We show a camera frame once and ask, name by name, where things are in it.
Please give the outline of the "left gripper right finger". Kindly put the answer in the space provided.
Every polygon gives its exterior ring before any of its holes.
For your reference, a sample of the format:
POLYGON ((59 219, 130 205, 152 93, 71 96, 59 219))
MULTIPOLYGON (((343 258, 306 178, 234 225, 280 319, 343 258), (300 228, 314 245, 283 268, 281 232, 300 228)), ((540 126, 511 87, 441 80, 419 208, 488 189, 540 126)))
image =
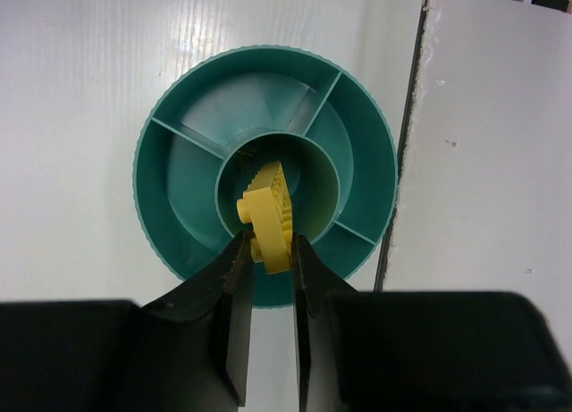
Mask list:
POLYGON ((300 411, 359 411, 362 328, 358 292, 323 263, 309 240, 292 241, 300 411))

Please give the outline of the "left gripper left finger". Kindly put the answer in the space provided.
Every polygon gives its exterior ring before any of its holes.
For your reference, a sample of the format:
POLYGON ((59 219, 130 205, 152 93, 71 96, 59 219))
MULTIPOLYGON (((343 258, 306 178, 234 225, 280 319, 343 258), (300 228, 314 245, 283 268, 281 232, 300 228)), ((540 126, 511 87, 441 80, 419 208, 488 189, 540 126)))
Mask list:
POLYGON ((255 270, 249 231, 143 307, 138 393, 145 407, 246 403, 255 270))

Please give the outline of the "long yellow lego plate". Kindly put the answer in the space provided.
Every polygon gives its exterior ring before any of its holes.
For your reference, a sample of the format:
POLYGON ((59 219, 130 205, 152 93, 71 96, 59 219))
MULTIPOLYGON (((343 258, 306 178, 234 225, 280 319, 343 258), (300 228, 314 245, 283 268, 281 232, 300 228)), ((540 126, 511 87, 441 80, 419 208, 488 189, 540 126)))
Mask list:
POLYGON ((285 273, 292 266, 293 210, 290 192, 280 161, 259 169, 237 200, 243 224, 250 224, 251 256, 270 274, 285 273))

